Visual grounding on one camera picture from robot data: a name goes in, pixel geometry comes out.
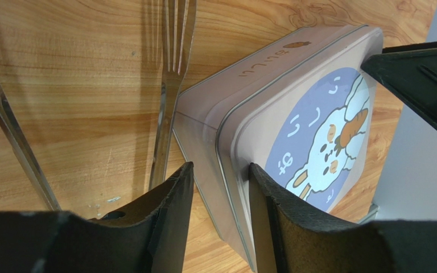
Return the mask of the pink chocolate tin box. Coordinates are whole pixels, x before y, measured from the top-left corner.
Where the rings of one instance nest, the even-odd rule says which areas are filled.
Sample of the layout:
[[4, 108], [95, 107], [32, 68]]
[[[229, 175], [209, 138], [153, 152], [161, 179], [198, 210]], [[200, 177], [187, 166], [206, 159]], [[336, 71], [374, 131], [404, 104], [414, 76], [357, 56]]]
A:
[[181, 94], [174, 124], [179, 147], [185, 159], [195, 164], [198, 190], [219, 236], [226, 243], [236, 239], [238, 233], [217, 161], [216, 134], [228, 105], [243, 87], [236, 83], [234, 66], [247, 57]]

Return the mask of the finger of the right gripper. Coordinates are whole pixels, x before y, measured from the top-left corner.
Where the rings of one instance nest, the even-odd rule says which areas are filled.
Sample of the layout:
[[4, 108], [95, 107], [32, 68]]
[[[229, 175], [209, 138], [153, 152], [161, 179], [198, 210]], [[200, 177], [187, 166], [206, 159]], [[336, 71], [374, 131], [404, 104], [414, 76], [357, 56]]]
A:
[[437, 42], [384, 48], [361, 69], [437, 131]]

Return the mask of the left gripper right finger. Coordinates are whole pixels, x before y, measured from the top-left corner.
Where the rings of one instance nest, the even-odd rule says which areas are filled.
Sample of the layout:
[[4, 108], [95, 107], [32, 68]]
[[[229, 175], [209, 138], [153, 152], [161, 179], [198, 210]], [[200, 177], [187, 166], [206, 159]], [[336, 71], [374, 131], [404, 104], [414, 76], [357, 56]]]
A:
[[437, 221], [332, 216], [249, 166], [258, 272], [437, 272]]

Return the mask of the aluminium frame rail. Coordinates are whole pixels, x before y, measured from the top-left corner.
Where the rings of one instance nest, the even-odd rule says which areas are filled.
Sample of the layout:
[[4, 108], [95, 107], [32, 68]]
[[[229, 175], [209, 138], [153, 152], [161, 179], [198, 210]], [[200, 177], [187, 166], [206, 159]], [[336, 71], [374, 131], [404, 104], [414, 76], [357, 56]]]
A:
[[368, 213], [365, 216], [363, 216], [363, 218], [358, 220], [357, 223], [358, 224], [365, 224], [369, 221], [373, 221], [376, 218], [376, 215], [378, 213], [378, 208], [379, 208], [378, 205], [371, 203]]

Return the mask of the silver tin lid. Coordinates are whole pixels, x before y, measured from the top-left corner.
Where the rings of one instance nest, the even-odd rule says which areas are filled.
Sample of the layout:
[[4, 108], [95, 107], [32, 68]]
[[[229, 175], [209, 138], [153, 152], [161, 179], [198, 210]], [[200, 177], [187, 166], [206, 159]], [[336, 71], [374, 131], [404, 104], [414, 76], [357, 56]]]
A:
[[216, 154], [238, 237], [230, 246], [252, 271], [251, 163], [329, 212], [359, 179], [376, 95], [361, 70], [384, 43], [378, 27], [303, 27], [234, 66], [243, 85], [216, 134]]

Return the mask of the metal serving tongs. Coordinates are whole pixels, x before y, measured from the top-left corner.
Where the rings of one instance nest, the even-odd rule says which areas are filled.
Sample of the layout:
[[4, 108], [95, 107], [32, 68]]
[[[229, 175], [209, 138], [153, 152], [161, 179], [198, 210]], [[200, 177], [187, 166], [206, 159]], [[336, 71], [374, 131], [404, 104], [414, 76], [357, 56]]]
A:
[[[151, 166], [149, 189], [164, 182], [172, 125], [187, 73], [196, 21], [196, 1], [163, 1], [162, 7], [162, 83], [160, 111]], [[0, 128], [14, 154], [47, 209], [61, 209], [0, 84]]]

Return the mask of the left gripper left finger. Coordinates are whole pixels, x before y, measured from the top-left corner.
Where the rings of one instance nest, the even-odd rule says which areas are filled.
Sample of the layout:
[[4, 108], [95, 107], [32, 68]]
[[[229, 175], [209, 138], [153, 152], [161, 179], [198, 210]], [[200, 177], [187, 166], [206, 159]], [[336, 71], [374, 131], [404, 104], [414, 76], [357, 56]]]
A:
[[181, 272], [193, 164], [103, 218], [0, 212], [0, 272]]

